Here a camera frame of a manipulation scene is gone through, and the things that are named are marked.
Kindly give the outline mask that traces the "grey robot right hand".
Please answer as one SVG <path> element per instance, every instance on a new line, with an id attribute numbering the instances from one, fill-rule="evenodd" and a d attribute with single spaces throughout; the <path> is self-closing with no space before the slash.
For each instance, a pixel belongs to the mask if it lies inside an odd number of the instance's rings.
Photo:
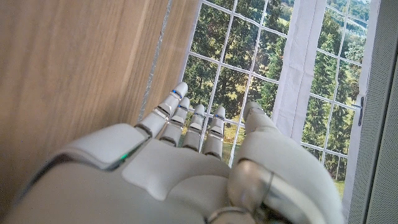
<path id="1" fill-rule="evenodd" d="M 52 154 L 5 223 L 343 223 L 328 171 L 255 102 L 233 165 L 222 160 L 225 110 L 206 138 L 204 107 L 184 129 L 179 83 L 136 125 L 115 124 Z"/>

